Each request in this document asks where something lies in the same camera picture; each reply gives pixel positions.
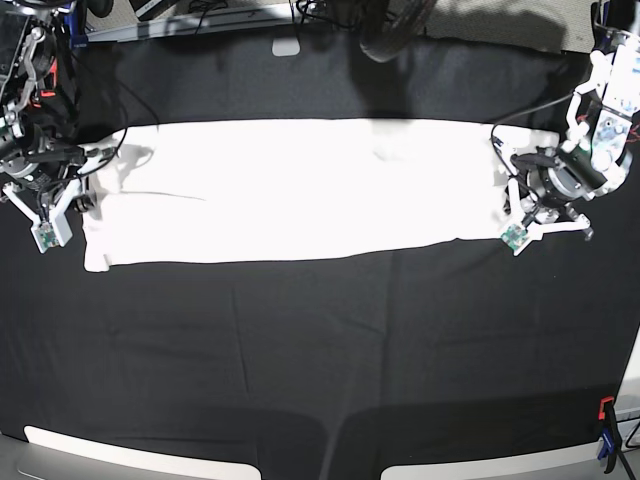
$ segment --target red clamp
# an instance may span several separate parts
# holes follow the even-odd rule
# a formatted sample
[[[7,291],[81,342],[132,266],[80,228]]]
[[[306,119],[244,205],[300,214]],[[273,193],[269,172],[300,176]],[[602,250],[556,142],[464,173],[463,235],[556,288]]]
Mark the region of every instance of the red clamp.
[[[613,397],[604,397],[602,400],[600,400],[600,410],[598,411],[598,420],[604,420],[604,406],[609,403],[609,402],[613,402],[615,400],[615,398]]]

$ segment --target white plastic part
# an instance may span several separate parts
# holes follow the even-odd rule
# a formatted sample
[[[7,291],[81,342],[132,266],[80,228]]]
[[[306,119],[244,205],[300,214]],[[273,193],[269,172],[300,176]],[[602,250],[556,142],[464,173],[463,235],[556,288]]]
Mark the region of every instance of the white plastic part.
[[[24,434],[29,443],[34,445],[125,467],[208,480],[261,480],[262,478],[257,468],[243,463],[197,460],[114,447],[30,426],[24,427]]]
[[[508,182],[509,191],[509,204],[511,206],[511,215],[505,226],[501,229],[500,234],[504,233],[512,225],[522,225],[522,219],[525,216],[525,212],[522,208],[522,201],[520,199],[520,187],[518,181],[515,178],[509,179]],[[514,250],[513,255],[518,256],[522,251],[534,240],[540,241],[546,233],[557,232],[577,232],[585,230],[591,226],[591,222],[586,215],[580,215],[576,221],[571,222],[557,222],[547,223],[540,225],[538,223],[532,223],[527,227],[527,241],[523,243],[520,248]]]
[[[591,166],[596,172],[606,172],[613,163],[609,150],[597,149],[591,154]]]
[[[607,77],[607,91],[602,104],[613,112],[621,112],[626,117],[633,116],[640,106],[640,53],[626,45],[619,45],[613,65]]]
[[[553,475],[545,474],[541,471],[589,460],[593,460],[594,464],[597,465],[594,459],[598,455],[599,449],[599,443],[596,442],[578,447],[491,460],[432,465],[403,465],[387,468],[382,472],[381,480],[475,480],[519,474],[525,474],[527,478],[554,478]],[[529,472],[540,473],[526,475]]]
[[[607,183],[600,187],[599,190],[602,192],[602,194],[610,193],[614,190],[617,190],[627,179],[628,172],[628,170],[625,170],[617,163],[611,162],[609,168],[602,172],[604,177],[607,179]]]
[[[98,165],[100,165],[103,158],[104,157],[102,153],[89,158],[89,160],[82,166],[82,168],[78,170],[78,173],[82,174],[92,171],[93,169],[98,167]],[[33,224],[31,226],[31,234],[33,235],[40,253],[45,253],[48,247],[46,245],[43,245],[39,236],[39,229],[42,226],[40,216],[36,212],[31,210],[27,206],[27,204],[25,204],[20,199],[20,197],[18,197],[18,195],[16,194],[17,188],[18,187],[16,184],[7,183],[2,188],[2,191],[11,201],[11,203],[13,203],[25,217],[31,220]],[[71,231],[71,227],[69,226],[69,222],[67,221],[66,211],[69,209],[71,202],[73,202],[73,200],[80,196],[82,193],[82,181],[77,179],[71,180],[65,187],[62,195],[58,198],[55,206],[49,210],[49,224],[53,229],[53,233],[56,237],[58,245],[60,245],[61,247],[64,247],[73,236],[73,232]]]
[[[293,35],[276,37],[273,39],[271,53],[274,57],[294,57],[300,53],[300,42]]]
[[[498,166],[498,171],[508,176],[517,175],[518,169],[513,163],[511,163],[511,157],[516,155],[518,153],[518,150],[513,148],[513,146],[509,145],[506,142],[504,142],[501,147],[498,147],[498,150],[500,150],[500,156],[504,160],[504,163],[509,166],[509,171],[507,171],[507,169],[504,168],[504,165],[502,165],[501,162],[501,164]]]
[[[578,142],[579,139],[584,137],[588,131],[589,126],[585,124],[578,124],[577,116],[578,109],[580,108],[580,102],[582,101],[582,95],[595,90],[598,97],[602,98],[604,94],[604,88],[611,76],[611,61],[600,50],[594,50],[589,55],[593,68],[591,69],[591,76],[585,83],[578,85],[573,91],[573,98],[569,104],[567,110],[567,124],[569,125],[569,132],[567,137],[571,141]]]
[[[13,203],[18,210],[22,212],[22,214],[27,217],[31,222],[33,222],[34,226],[40,226],[40,217],[37,213],[31,210],[15,192],[16,185],[14,183],[7,183],[4,187],[2,187],[2,191],[7,196],[11,203]]]

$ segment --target white towel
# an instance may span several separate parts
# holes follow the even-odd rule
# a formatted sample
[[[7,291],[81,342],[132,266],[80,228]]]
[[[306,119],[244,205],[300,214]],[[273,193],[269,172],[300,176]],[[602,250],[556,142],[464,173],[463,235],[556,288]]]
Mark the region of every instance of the white towel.
[[[251,120],[130,128],[91,179],[85,268],[336,258],[497,238],[507,178],[490,127]],[[519,152],[555,133],[500,127]],[[119,134],[102,142],[115,143]]]

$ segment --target black tablecloth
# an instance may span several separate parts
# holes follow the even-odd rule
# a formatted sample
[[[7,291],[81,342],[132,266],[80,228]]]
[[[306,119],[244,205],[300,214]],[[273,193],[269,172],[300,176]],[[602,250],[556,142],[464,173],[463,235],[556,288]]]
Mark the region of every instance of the black tablecloth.
[[[422,40],[377,65],[357,39],[311,31],[301,55],[276,58],[280,33],[92,46],[82,58],[103,78],[115,73],[163,122],[482,122],[566,93],[587,62]],[[122,126],[104,85],[100,92],[94,77],[80,77],[84,138]],[[130,120],[150,123],[116,88]],[[523,121],[560,130],[563,108]],[[309,148],[330,141],[308,137]],[[425,188],[437,181],[425,178]],[[639,186],[634,169],[618,192],[584,206],[591,243],[550,235],[517,259],[497,240],[454,241],[336,260],[104,274],[83,270],[77,217],[72,242],[41,256],[28,221],[5,205],[0,430],[24,438],[34,425],[246,462],[269,480],[368,480],[390,465],[594,441],[599,401],[616,393],[638,330]]]

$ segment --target cable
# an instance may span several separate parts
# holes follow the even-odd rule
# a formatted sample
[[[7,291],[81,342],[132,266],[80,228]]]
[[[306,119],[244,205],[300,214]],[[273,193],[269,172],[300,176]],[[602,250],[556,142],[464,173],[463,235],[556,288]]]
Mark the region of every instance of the cable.
[[[320,3],[323,3],[323,2],[321,2],[320,0],[296,0],[296,10],[298,10],[298,12],[300,12],[300,15],[302,15],[302,22],[304,22],[306,18],[313,18],[314,20],[320,20],[322,22],[326,22],[330,25],[333,25],[334,27],[342,28],[345,30],[354,30],[358,26],[358,22],[353,21],[352,18],[350,19],[352,20],[350,24],[344,24],[330,17],[322,17],[320,15],[316,15],[308,12],[308,9],[311,5],[317,5]]]
[[[106,81],[103,78],[104,75],[101,76],[101,75],[98,75],[96,72],[94,72],[88,65],[86,65],[84,62],[82,62],[72,51],[69,51],[69,54],[76,61],[76,63],[81,65],[96,80],[98,80],[99,82],[105,84],[109,88],[109,90],[113,94],[113,98],[115,100],[115,103],[118,104],[118,106],[120,107],[120,110],[122,111],[122,116],[123,116],[125,128],[124,128],[124,133],[122,135],[122,138],[120,139],[120,141],[118,142],[118,145],[114,149],[113,154],[111,154],[109,157],[107,157],[96,168],[94,168],[92,170],[89,170],[88,172],[83,172],[81,174],[72,175],[71,177],[68,177],[68,178],[61,178],[61,179],[57,179],[57,180],[52,180],[52,181],[48,182],[47,184],[45,184],[40,190],[38,190],[38,193],[36,195],[36,202],[38,204],[38,214],[39,214],[41,219],[46,220],[46,221],[49,220],[49,218],[48,218],[48,209],[43,208],[42,196],[46,192],[50,191],[52,189],[52,187],[56,187],[58,185],[66,185],[69,182],[71,182],[72,180],[79,180],[79,179],[82,179],[82,178],[89,177],[90,175],[93,175],[94,173],[98,172],[99,170],[102,170],[103,168],[105,168],[118,155],[118,153],[120,152],[120,149],[122,148],[122,145],[124,144],[124,141],[125,141],[125,139],[127,137],[127,133],[129,132],[129,115],[128,115],[128,112],[127,112],[127,109],[126,109],[124,103],[120,100],[120,97],[118,95],[118,91],[115,89],[114,84]],[[109,75],[109,76],[115,81],[115,83],[117,83],[120,87],[122,87],[124,90],[126,90],[131,96],[133,96],[136,99],[136,101],[138,103],[140,103],[140,105],[142,105],[142,107],[144,107],[151,114],[153,119],[156,121],[157,125],[160,124],[160,118],[158,117],[156,112],[146,102],[144,102],[135,92],[133,92],[121,80],[119,80],[118,78],[116,78],[113,75]]]
[[[422,31],[437,0],[402,2],[397,17],[388,25],[386,10],[389,0],[369,0],[362,20],[360,47],[365,55],[378,63],[397,57],[400,51]]]
[[[507,115],[506,117],[503,117],[503,118],[499,119],[497,122],[495,122],[493,124],[493,127],[491,128],[491,137],[490,137],[491,145],[493,146],[493,150],[494,150],[494,152],[496,152],[496,155],[498,156],[498,159],[502,162],[504,167],[507,169],[507,172],[509,172],[509,178],[515,178],[518,181],[518,183],[520,184],[520,186],[523,187],[525,190],[527,190],[530,194],[535,196],[536,199],[539,199],[539,195],[535,192],[535,190],[533,190],[527,184],[527,182],[524,179],[522,179],[522,177],[520,177],[520,175],[518,175],[517,172],[514,173],[513,170],[512,170],[512,167],[502,157],[502,154],[500,153],[500,150],[499,150],[498,147],[502,146],[503,143],[502,143],[502,140],[500,140],[495,135],[496,128],[498,128],[501,125],[504,125],[505,123],[507,123],[507,122],[509,122],[509,121],[511,121],[511,120],[513,120],[515,118],[523,117],[525,115],[530,115],[532,113],[539,112],[540,110],[544,110],[545,108],[550,108],[550,107],[553,107],[554,105],[558,105],[559,103],[566,102],[571,97],[573,97],[573,91],[571,91],[567,95],[564,95],[563,97],[560,97],[560,98],[558,98],[556,100],[553,100],[551,102],[544,103],[542,105],[538,105],[538,106],[535,106],[535,107],[526,108],[524,110],[520,110],[518,112],[512,113],[510,115]]]
[[[622,466],[624,467],[624,470],[627,472],[629,480],[636,480],[636,476],[633,473],[633,470],[631,469],[631,465],[629,465],[629,461],[627,460],[627,457],[622,452],[622,450],[618,452],[618,456],[620,457],[620,461],[622,462]]]
[[[200,15],[200,21],[198,22],[198,26],[194,30],[193,35],[197,35],[200,31],[202,21],[207,13],[227,7],[229,7],[227,0],[191,0],[189,2],[188,13],[202,12],[202,15]]]
[[[295,12],[295,10],[294,10],[294,8],[293,8],[293,2],[292,2],[292,0],[289,0],[289,8],[291,9],[291,24],[292,24],[292,25],[294,26],[294,28],[295,28],[295,26],[296,26],[296,12]]]

